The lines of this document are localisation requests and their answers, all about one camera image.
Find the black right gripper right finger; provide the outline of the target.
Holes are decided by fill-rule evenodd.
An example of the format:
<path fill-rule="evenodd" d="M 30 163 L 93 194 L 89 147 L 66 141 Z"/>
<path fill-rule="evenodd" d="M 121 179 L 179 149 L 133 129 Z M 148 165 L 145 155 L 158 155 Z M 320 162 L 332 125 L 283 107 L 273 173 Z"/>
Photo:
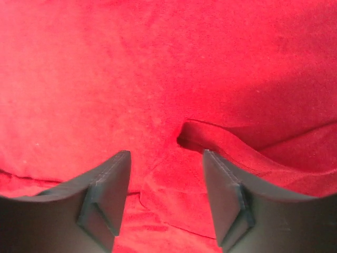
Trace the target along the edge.
<path fill-rule="evenodd" d="M 203 169 L 223 252 L 336 252 L 336 195 L 273 185 L 205 150 Z"/>

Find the red t-shirt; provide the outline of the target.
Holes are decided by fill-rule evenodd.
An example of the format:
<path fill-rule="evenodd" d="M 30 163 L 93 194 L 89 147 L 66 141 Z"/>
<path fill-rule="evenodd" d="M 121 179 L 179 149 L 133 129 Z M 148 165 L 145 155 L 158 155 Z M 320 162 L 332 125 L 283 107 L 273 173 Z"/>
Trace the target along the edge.
<path fill-rule="evenodd" d="M 335 193 L 336 1 L 1 1 L 1 194 L 122 149 L 115 252 L 219 251 L 204 149 Z"/>

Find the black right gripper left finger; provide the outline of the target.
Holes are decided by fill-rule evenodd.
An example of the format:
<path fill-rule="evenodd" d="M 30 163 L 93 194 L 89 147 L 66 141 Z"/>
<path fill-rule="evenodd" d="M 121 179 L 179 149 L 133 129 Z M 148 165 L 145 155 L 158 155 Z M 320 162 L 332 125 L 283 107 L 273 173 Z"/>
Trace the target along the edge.
<path fill-rule="evenodd" d="M 1 252 L 111 252 L 130 174 L 123 150 L 35 196 L 1 197 Z"/>

